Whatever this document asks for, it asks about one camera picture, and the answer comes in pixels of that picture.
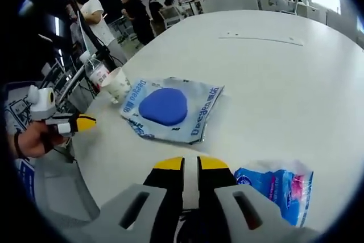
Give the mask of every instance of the black wristband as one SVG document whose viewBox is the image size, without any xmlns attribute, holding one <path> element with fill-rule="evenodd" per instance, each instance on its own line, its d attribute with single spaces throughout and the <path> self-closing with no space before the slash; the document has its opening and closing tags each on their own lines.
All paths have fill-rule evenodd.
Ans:
<svg viewBox="0 0 364 243">
<path fill-rule="evenodd" d="M 26 156 L 24 156 L 23 152 L 21 151 L 21 149 L 19 147 L 19 135 L 20 135 L 19 131 L 17 131 L 14 135 L 15 151 L 16 151 L 16 154 L 18 155 L 18 159 L 26 159 Z"/>
</svg>

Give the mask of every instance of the white cup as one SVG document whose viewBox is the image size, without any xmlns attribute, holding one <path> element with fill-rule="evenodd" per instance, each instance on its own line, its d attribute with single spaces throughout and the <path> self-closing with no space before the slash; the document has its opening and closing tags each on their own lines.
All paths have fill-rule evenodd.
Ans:
<svg viewBox="0 0 364 243">
<path fill-rule="evenodd" d="M 123 70 L 116 68 L 101 83 L 101 89 L 109 92 L 119 103 L 123 103 L 131 86 Z"/>
</svg>

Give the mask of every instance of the white table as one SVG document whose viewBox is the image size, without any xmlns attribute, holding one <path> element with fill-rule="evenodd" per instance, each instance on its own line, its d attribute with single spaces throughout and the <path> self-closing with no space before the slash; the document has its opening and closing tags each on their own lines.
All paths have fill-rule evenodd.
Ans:
<svg viewBox="0 0 364 243">
<path fill-rule="evenodd" d="M 228 31 L 304 45 L 219 39 Z M 364 167 L 364 51 L 339 32 L 269 11 L 198 15 L 158 36 L 124 70 L 132 82 L 176 76 L 225 85 L 220 126 L 206 136 L 205 152 L 233 171 L 259 159 L 306 164 L 315 172 L 306 226 L 326 229 L 352 197 Z M 73 143 L 98 206 L 143 183 L 156 162 L 198 154 L 139 138 L 105 94 L 88 113 L 97 127 Z"/>
</svg>

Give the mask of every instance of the blue plastic bag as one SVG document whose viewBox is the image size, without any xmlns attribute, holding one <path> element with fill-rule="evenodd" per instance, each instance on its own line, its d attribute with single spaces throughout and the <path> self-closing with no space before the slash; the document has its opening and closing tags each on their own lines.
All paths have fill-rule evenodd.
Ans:
<svg viewBox="0 0 364 243">
<path fill-rule="evenodd" d="M 254 166 L 239 168 L 238 184 L 249 184 L 280 208 L 290 224 L 302 227 L 311 195 L 313 172 L 302 163 L 260 161 Z"/>
</svg>

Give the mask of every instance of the office room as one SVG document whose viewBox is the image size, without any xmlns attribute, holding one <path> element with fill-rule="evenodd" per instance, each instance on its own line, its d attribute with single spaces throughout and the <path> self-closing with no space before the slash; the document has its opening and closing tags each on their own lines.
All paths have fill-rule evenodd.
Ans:
<svg viewBox="0 0 364 243">
<path fill-rule="evenodd" d="M 363 0 L 11 2 L 2 162 L 19 237 L 358 233 Z"/>
</svg>

